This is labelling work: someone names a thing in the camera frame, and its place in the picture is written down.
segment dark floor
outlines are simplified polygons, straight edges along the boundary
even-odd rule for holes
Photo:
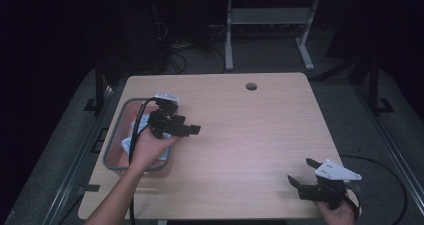
[[[297,35],[296,31],[289,31],[273,39],[235,43],[235,69],[232,73],[302,72],[308,77],[315,77],[343,62],[326,57],[333,32],[331,29],[314,29],[310,34],[307,47],[316,66],[314,71],[304,68],[293,39]],[[212,47],[223,54],[223,42],[213,43]],[[187,74],[220,73],[224,64],[216,51],[194,48],[178,54],[187,60]],[[174,56],[174,59],[183,67],[181,57]],[[420,197],[414,195],[414,187],[406,182],[411,177],[400,172],[396,155],[392,155],[389,149],[390,143],[394,142],[413,171],[413,178],[419,184],[424,184],[421,169],[424,165],[421,159],[424,155],[424,124],[403,98],[396,82],[384,71],[380,71],[379,98],[387,99],[394,112],[375,116],[363,95],[368,88],[367,81],[361,85],[352,85],[348,81],[351,71],[352,67],[349,67],[326,81],[310,84],[336,147],[343,155],[344,165],[363,176],[362,181],[353,183],[363,209],[357,224],[393,224],[399,217],[399,224],[424,224],[423,213],[417,205]],[[174,73],[175,68],[170,65],[163,74]],[[94,116],[94,112],[84,111],[87,100],[95,97],[94,72],[87,75],[28,179],[8,224],[58,224],[62,218],[63,224],[83,223],[77,216],[82,194],[78,191],[87,187],[98,158],[98,153],[93,153],[92,147],[99,134],[110,126],[124,86],[125,79],[113,90],[108,90],[105,93],[104,109],[98,116]],[[381,124],[389,131],[389,138],[383,136]],[[406,197],[397,177],[391,172],[397,174],[406,186]],[[155,222],[139,221],[139,224]],[[277,223],[279,221],[240,222]],[[287,224],[314,225],[324,222],[321,219],[290,220]]]

